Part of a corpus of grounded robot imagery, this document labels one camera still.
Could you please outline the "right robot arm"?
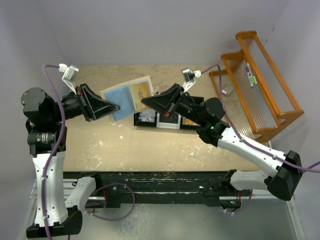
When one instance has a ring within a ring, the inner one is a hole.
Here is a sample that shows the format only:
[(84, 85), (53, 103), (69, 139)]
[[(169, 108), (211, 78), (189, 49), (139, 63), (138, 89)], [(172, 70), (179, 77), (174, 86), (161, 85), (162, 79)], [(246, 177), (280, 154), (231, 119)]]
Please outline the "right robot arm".
[(283, 201), (293, 197), (303, 175), (300, 155), (292, 150), (285, 153), (272, 149), (238, 133), (222, 120), (226, 112), (217, 97), (196, 103), (175, 83), (161, 94), (145, 97), (141, 102), (164, 117), (177, 113), (198, 124), (196, 132), (204, 143), (235, 153), (260, 168), (259, 171), (229, 171), (222, 183), (226, 195), (263, 190)]

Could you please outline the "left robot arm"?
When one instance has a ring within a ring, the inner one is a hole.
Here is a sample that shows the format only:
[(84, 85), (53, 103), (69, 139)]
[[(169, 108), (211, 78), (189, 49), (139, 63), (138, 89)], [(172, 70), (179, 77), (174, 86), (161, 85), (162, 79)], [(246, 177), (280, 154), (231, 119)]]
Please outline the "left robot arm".
[(34, 223), (26, 229), (28, 239), (70, 236), (80, 233), (89, 196), (98, 196), (103, 184), (98, 174), (80, 177), (71, 194), (64, 192), (66, 120), (84, 116), (88, 122), (120, 110), (102, 99), (87, 84), (55, 101), (43, 89), (33, 87), (21, 96), (26, 116), (27, 143), (36, 173), (37, 210)]

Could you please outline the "gold credit card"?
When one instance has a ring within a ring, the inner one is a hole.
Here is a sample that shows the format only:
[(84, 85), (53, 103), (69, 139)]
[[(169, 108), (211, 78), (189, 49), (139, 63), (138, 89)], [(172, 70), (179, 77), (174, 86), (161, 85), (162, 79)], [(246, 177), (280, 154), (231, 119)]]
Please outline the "gold credit card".
[(137, 81), (129, 85), (134, 110), (136, 112), (144, 111), (149, 107), (142, 103), (142, 99), (150, 97), (151, 89), (147, 80)]

